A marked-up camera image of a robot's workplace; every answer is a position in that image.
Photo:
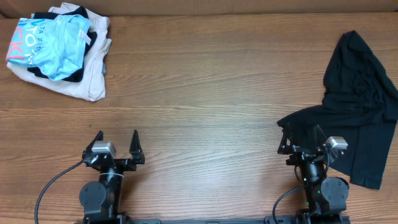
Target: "light blue fabric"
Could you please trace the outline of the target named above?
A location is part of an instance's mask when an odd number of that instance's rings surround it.
[[[51,80],[69,77],[83,65],[86,42],[80,35],[90,25],[81,15],[20,19],[6,59],[23,67],[39,67]]]

